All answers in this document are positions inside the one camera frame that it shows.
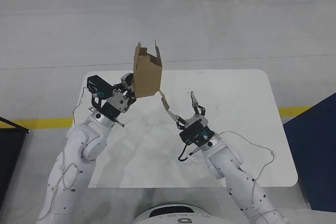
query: white table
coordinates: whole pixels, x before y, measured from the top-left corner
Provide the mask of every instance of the white table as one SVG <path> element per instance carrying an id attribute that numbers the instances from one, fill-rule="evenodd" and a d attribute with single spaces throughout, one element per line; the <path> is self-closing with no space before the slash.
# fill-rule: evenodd
<path id="1" fill-rule="evenodd" d="M 129 71 L 100 71 L 110 84 L 118 83 Z M 187 119 L 193 115 L 190 91 L 207 110 L 209 127 L 215 132 L 232 130 L 248 140 L 271 148 L 276 160 L 267 166 L 258 180 L 261 186 L 292 186 L 297 173 L 267 75 L 256 69 L 163 71 L 161 90 L 171 111 Z M 197 159 L 177 160 L 184 144 L 175 122 L 166 114 L 157 93 L 138 99 L 118 119 L 131 121 L 113 128 L 105 151 L 97 158 L 90 188 L 192 188 L 225 186 L 207 169 L 203 155 Z M 90 114 L 91 95 L 86 90 L 83 104 L 76 110 L 76 121 Z M 231 133 L 223 138 L 239 149 L 244 159 L 242 168 L 257 176 L 271 160 L 269 152 L 246 143 Z M 191 145 L 186 152 L 194 149 Z"/>

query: black metal frame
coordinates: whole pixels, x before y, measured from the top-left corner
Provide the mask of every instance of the black metal frame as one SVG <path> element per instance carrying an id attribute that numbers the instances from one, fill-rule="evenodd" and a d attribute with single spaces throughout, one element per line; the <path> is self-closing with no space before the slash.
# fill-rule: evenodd
<path id="1" fill-rule="evenodd" d="M 0 117 L 13 128 L 0 128 L 0 210 L 29 129 Z"/>

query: wire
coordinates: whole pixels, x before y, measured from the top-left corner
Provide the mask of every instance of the wire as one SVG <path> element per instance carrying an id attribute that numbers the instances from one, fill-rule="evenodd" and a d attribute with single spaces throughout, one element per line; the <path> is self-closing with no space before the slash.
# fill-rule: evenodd
<path id="1" fill-rule="evenodd" d="M 257 147 L 259 147 L 259 148 L 263 148 L 263 149 L 265 149 L 265 150 L 270 151 L 270 155 L 273 156 L 273 158 L 271 159 L 271 161 L 268 162 L 267 164 L 265 164 L 265 165 L 262 167 L 262 169 L 260 170 L 260 173 L 259 173 L 258 177 L 255 178 L 255 180 L 254 180 L 253 188 L 252 188 L 252 190 L 251 190 L 251 203 L 254 204 L 254 189 L 255 189 L 256 181 L 261 177 L 261 175 L 262 175 L 262 173 L 263 173 L 265 167 L 267 167 L 268 165 L 270 165 L 270 164 L 275 160 L 275 153 L 274 153 L 274 151 L 272 151 L 270 148 L 266 148 L 266 147 L 264 147 L 264 146 L 260 146 L 260 145 L 258 145 L 258 144 L 253 143 L 253 142 L 250 142 L 250 141 L 247 140 L 244 136 L 242 136 L 242 135 L 240 135 L 240 134 L 238 134 L 238 133 L 236 133 L 236 132 L 233 132 L 233 131 L 231 131 L 231 130 L 226 130 L 226 131 L 224 131 L 224 132 L 221 132 L 219 135 L 224 134 L 224 133 L 227 133 L 227 132 L 230 132 L 230 133 L 236 134 L 237 136 L 240 136 L 242 139 L 246 140 L 247 142 L 249 142 L 249 143 L 252 144 L 253 146 L 257 146 Z"/>
<path id="2" fill-rule="evenodd" d="M 180 162 L 184 162 L 185 160 L 188 159 L 188 157 L 186 157 L 186 158 L 181 158 L 181 157 L 183 156 L 183 154 L 184 154 L 185 149 L 186 149 L 187 146 L 188 146 L 187 144 L 184 146 L 183 151 L 181 152 L 180 156 L 178 157 L 178 160 L 179 160 Z"/>
<path id="3" fill-rule="evenodd" d="M 72 111 L 72 115 L 73 115 L 73 124 L 75 125 L 76 124 L 76 121 L 75 121 L 75 118 L 74 118 L 74 112 L 76 111 L 76 109 L 82 104 L 82 97 L 83 97 L 83 94 L 85 93 L 85 89 L 89 90 L 86 86 L 84 86 L 82 88 L 82 94 L 81 94 L 81 97 L 80 97 L 80 100 L 78 102 L 78 105 L 73 109 Z"/>

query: black cable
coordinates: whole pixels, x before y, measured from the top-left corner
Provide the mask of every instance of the black cable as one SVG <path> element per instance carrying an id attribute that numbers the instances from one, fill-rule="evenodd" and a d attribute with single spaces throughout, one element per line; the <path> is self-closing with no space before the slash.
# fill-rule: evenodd
<path id="1" fill-rule="evenodd" d="M 184 158 L 184 159 L 181 158 L 181 157 L 183 156 L 183 154 L 184 154 L 185 149 L 186 149 L 187 146 L 188 146 L 187 144 L 184 146 L 183 151 L 181 152 L 180 156 L 178 157 L 178 160 L 179 160 L 180 162 L 184 162 L 185 160 L 188 159 L 188 157 L 186 157 L 186 158 Z"/>

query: blue panel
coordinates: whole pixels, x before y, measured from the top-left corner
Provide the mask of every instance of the blue panel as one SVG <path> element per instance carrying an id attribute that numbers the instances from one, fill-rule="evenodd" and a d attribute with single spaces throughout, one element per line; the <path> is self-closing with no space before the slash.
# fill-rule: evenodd
<path id="1" fill-rule="evenodd" d="M 311 208 L 336 212 L 336 93 L 284 129 Z"/>

